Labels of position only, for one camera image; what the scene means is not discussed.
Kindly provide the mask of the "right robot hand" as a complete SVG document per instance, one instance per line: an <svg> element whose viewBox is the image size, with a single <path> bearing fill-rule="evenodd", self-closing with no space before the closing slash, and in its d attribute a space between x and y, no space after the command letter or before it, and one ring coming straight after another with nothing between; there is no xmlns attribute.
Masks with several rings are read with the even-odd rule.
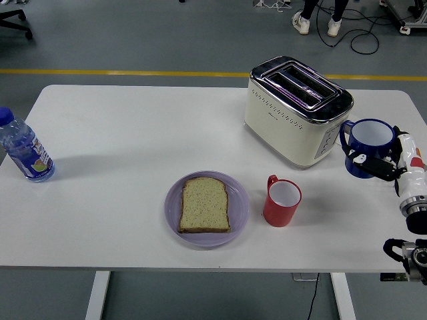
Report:
<svg viewBox="0 0 427 320"><path fill-rule="evenodd" d="M411 134L377 120L346 121L340 142L349 173L393 181L400 206L426 201L426 166Z"/></svg>

